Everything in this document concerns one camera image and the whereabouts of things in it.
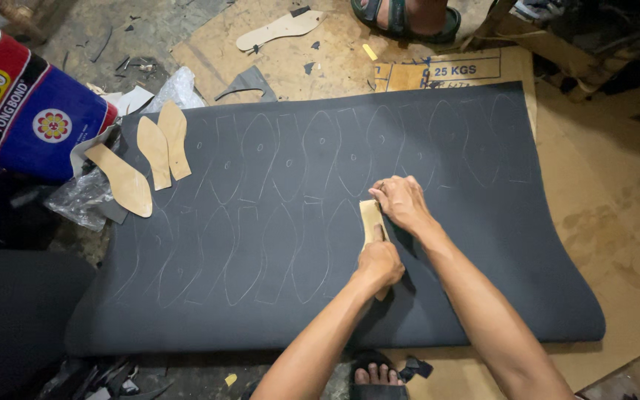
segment flower logo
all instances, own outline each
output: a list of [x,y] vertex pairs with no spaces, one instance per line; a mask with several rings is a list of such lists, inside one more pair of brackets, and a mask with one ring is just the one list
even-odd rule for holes
[[33,119],[33,132],[39,139],[49,143],[66,140],[71,129],[68,114],[55,108],[41,111]]

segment foot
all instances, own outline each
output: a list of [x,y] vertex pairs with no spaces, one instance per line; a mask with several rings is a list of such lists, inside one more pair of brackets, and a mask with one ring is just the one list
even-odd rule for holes
[[[369,0],[362,0],[362,6]],[[405,0],[410,30],[419,35],[432,36],[439,33],[446,24],[446,4],[448,0]],[[386,30],[389,26],[389,0],[382,0],[377,14],[377,26]]]
[[379,367],[379,371],[375,363],[370,363],[367,367],[369,372],[362,368],[357,368],[355,371],[355,384],[404,386],[404,381],[399,379],[397,372],[393,369],[390,370],[387,364],[382,364]]

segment green sandal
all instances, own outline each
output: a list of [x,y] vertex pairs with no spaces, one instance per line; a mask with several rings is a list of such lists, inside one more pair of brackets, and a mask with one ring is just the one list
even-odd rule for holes
[[[359,20],[370,28],[377,28],[386,32],[387,36],[395,38],[416,39],[428,43],[450,43],[456,39],[456,32],[461,26],[461,14],[453,7],[446,7],[446,25],[439,33],[432,36],[419,35],[409,28],[407,15],[404,13],[404,0],[369,0],[362,7],[361,0],[350,0],[352,10]],[[379,4],[382,1],[389,2],[389,26],[383,30],[377,26],[377,14]]]

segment forearm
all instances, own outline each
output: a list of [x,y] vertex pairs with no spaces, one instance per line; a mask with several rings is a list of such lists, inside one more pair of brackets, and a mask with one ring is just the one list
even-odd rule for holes
[[364,304],[378,289],[353,276],[273,363],[252,400],[318,399]]
[[436,223],[417,236],[466,335],[510,399],[573,398],[564,378],[503,294]]

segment concrete floor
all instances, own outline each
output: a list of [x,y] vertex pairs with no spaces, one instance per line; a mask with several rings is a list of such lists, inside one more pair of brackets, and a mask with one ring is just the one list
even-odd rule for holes
[[[82,83],[93,83],[108,92],[127,92],[139,81],[153,93],[168,76],[167,71],[173,73],[179,67],[169,54],[171,46],[227,6],[226,0],[77,0],[60,3],[66,5],[49,18],[46,25],[53,33],[46,44],[35,47],[37,53],[59,68],[63,67],[68,53],[67,73]],[[477,26],[483,15],[483,11],[464,15],[464,24]],[[131,16],[141,18],[133,21]],[[130,25],[134,31],[125,32]],[[100,59],[91,63],[89,58],[98,49],[103,32],[109,26],[114,28],[110,42]],[[126,77],[114,76],[126,56],[155,59],[158,72],[140,76],[118,71]],[[107,248],[105,230],[96,234],[66,224],[61,232],[52,249],[73,251],[93,264],[102,260]],[[169,370],[165,377],[141,374],[138,383],[143,389],[155,389],[166,382],[174,382],[159,399],[236,400],[249,384],[262,377],[276,356],[277,353],[178,354],[165,361],[148,357],[142,361],[166,364]],[[238,381],[228,387],[224,378],[232,373],[238,376]],[[348,397],[348,373],[349,364],[341,363],[323,399]],[[640,399],[640,358],[582,392],[589,400],[620,399],[623,394],[631,393]]]

